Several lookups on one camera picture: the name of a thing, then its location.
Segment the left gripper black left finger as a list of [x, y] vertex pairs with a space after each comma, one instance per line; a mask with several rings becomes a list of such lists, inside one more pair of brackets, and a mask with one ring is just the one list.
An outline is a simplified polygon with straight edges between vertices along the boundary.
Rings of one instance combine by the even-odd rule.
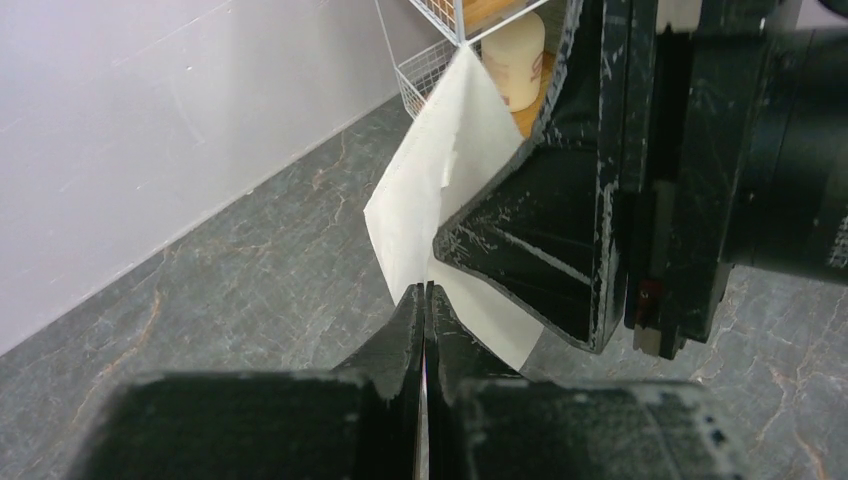
[[329, 370], [157, 372], [118, 386], [72, 479], [409, 479], [424, 287]]

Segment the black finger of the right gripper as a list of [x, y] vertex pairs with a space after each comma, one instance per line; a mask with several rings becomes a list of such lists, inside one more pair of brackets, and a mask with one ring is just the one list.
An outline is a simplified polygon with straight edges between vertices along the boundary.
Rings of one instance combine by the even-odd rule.
[[630, 241], [630, 210], [602, 191], [598, 159], [594, 135], [526, 142], [433, 241], [437, 260], [593, 354], [623, 318]]
[[526, 141], [535, 193], [594, 192], [619, 179], [630, 43], [628, 1], [569, 1], [553, 74]]

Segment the white paper coffee filter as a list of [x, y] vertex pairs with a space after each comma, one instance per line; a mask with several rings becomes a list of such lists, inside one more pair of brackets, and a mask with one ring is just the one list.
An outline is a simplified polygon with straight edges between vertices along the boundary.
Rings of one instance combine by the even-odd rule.
[[435, 259], [437, 229], [498, 173], [524, 138], [475, 52], [458, 49], [364, 208], [393, 302], [408, 286], [442, 286], [461, 323], [520, 369], [542, 324], [484, 281]]

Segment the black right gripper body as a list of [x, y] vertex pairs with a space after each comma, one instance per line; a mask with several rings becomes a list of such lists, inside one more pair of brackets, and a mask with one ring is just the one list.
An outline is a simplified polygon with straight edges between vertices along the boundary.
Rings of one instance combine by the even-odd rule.
[[645, 354], [671, 360], [710, 335], [777, 8], [657, 1], [654, 23], [633, 30], [628, 137], [644, 149], [625, 323]]

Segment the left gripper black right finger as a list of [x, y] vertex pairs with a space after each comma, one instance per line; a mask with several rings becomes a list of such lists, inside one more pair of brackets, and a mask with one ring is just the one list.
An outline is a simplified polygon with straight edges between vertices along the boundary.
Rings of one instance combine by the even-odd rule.
[[745, 479], [724, 408], [683, 381], [533, 381], [424, 289], [433, 479]]

